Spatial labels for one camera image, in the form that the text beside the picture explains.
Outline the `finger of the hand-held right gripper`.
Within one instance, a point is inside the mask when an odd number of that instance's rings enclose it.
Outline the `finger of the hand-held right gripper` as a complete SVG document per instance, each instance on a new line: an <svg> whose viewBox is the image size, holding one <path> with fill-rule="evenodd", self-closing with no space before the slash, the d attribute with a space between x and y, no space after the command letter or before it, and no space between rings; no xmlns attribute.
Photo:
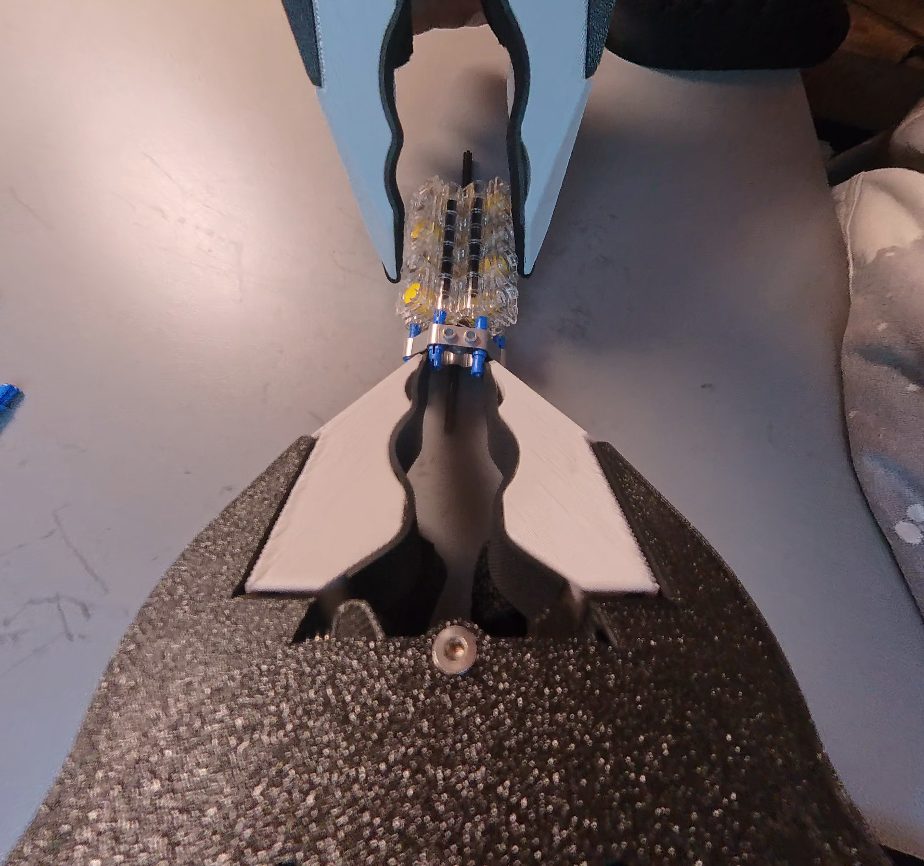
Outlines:
<svg viewBox="0 0 924 866"><path fill-rule="evenodd" d="M590 94L588 0L483 0L512 63L506 131L518 270L529 275Z"/></svg>
<svg viewBox="0 0 924 866"><path fill-rule="evenodd" d="M401 268L404 208L397 162L403 135L387 55L402 0L312 0L318 98L387 277Z"/></svg>

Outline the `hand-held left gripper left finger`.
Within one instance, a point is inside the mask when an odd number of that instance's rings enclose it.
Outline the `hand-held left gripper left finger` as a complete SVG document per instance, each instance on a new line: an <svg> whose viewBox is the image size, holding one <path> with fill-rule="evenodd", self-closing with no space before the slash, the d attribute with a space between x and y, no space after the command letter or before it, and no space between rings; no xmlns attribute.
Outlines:
<svg viewBox="0 0 924 866"><path fill-rule="evenodd" d="M404 362L315 433L248 574L249 594L315 595L408 536L428 381L426 362Z"/></svg>

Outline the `clear block with yellow pistons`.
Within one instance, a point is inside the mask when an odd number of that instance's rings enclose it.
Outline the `clear block with yellow pistons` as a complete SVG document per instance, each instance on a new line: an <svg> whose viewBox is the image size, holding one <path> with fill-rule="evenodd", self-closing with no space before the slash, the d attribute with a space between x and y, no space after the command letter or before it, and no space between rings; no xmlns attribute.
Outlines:
<svg viewBox="0 0 924 866"><path fill-rule="evenodd" d="M406 221L398 315L427 325L478 317L498 336L517 318L511 197L501 179L465 187L432 177L414 194Z"/></svg>

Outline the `grey beam frame with holes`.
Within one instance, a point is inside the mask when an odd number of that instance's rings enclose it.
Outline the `grey beam frame with holes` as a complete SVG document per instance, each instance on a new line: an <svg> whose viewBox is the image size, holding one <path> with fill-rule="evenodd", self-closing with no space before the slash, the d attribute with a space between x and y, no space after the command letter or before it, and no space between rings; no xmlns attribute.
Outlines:
<svg viewBox="0 0 924 866"><path fill-rule="evenodd" d="M426 323L424 325L417 324L417 326L420 332L413 339L406 340L403 351L403 360L404 362L408 362L415 356L424 355L427 361L430 363L428 356L428 343L433 322ZM444 366L456 364L459 367L468 369L470 371L472 347L469 345L466 339L466 333L471 328L473 327L461 323L445 323L443 331L444 335L442 337L442 344L444 345L442 368ZM496 355L492 343L493 336L488 330L487 333L489 340L487 345L488 357L486 362L496 361L496 359L492 356L492 354Z"/></svg>

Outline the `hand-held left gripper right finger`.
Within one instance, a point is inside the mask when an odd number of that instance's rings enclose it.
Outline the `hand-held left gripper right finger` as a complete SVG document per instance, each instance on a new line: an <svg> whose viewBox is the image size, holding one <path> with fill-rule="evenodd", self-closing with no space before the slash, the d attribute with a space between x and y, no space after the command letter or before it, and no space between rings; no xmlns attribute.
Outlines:
<svg viewBox="0 0 924 866"><path fill-rule="evenodd" d="M527 635L577 636L592 600L657 595L586 432L497 362L490 385L490 456L502 476L490 577Z"/></svg>

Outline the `black office chair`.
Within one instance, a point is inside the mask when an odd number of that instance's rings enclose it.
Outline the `black office chair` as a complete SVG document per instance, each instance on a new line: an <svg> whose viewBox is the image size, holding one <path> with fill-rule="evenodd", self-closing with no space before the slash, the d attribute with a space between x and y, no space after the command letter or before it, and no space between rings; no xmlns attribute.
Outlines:
<svg viewBox="0 0 924 866"><path fill-rule="evenodd" d="M843 0L616 0L606 48L660 69L805 68L849 27Z"/></svg>

